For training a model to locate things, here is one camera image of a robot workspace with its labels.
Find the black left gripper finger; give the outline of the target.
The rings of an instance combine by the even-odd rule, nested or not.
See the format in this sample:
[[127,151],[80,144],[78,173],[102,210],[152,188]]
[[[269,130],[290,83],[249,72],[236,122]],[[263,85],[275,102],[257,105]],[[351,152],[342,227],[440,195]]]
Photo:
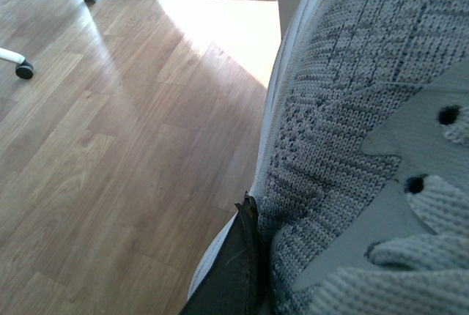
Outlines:
[[260,314],[269,286],[267,261],[257,230],[256,200],[248,194],[208,273],[181,314]]

